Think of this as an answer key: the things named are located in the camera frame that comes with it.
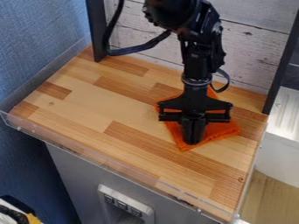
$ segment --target floor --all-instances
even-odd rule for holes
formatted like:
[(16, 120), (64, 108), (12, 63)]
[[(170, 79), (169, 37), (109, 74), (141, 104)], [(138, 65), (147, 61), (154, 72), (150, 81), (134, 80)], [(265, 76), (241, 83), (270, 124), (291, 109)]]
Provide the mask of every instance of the floor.
[(299, 223), (299, 188), (255, 171), (240, 216), (250, 224)]

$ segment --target wood grain surface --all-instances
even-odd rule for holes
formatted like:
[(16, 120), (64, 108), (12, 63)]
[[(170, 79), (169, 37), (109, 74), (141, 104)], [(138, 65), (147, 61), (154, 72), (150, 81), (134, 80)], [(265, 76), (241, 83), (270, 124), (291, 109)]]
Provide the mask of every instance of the wood grain surface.
[(236, 87), (219, 94), (234, 104), (241, 133), (182, 152), (154, 109), (182, 87), (179, 71), (124, 56), (98, 64), (88, 47), (10, 113), (47, 141), (229, 221), (265, 129), (265, 96)]
[(297, 224), (299, 188), (254, 171), (240, 218), (251, 224)]

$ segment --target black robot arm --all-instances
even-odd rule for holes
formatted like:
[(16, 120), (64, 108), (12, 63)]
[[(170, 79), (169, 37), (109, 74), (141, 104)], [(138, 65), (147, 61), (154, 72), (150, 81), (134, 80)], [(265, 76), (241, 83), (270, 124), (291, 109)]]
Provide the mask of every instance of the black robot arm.
[[(184, 92), (175, 99), (160, 101), (159, 120), (178, 122), (182, 126), (184, 141), (199, 143), (208, 123), (229, 123), (233, 105), (207, 96), (207, 88), (212, 88), (212, 74), (219, 72), (227, 78), (227, 84), (216, 92), (224, 91), (229, 85), (229, 76), (219, 68), (226, 56), (222, 48), (221, 21), (213, 6), (202, 0), (145, 0), (143, 13), (153, 25), (166, 31), (149, 42), (124, 49), (110, 50), (108, 39), (122, 12), (124, 0), (120, 0), (117, 11), (108, 25), (104, 37), (104, 48), (109, 55), (122, 55), (150, 49), (175, 32), (180, 41), (184, 72), (182, 82)], [(167, 112), (176, 109), (179, 112)]]

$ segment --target wooden table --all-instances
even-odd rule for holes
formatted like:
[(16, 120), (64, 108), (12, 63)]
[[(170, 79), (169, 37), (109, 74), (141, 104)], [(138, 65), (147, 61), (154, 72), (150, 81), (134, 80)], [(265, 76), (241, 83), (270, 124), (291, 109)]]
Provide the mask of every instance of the wooden table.
[(236, 87), (219, 94), (234, 104), (241, 133), (182, 152), (154, 109), (182, 91), (180, 75), (127, 56), (98, 64), (88, 47), (10, 112), (27, 124), (10, 121), (229, 221), (265, 129), (265, 96)]

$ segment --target orange cloth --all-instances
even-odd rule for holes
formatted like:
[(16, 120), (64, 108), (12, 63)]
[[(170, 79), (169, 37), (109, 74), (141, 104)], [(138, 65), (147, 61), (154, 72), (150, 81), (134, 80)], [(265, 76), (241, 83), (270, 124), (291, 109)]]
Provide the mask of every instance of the orange cloth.
[[(218, 99), (216, 93), (210, 87), (208, 88), (207, 95), (210, 96), (211, 98)], [(180, 124), (178, 124), (177, 122), (164, 122), (164, 123), (166, 124), (166, 127), (172, 134), (174, 141), (177, 143), (177, 146), (181, 151), (187, 151), (195, 147), (198, 147), (202, 144), (206, 144), (214, 140), (220, 140), (233, 135), (238, 135), (240, 133), (240, 126), (233, 118), (231, 118), (231, 122), (211, 122), (205, 126), (204, 139), (198, 144), (189, 145), (184, 142)]]

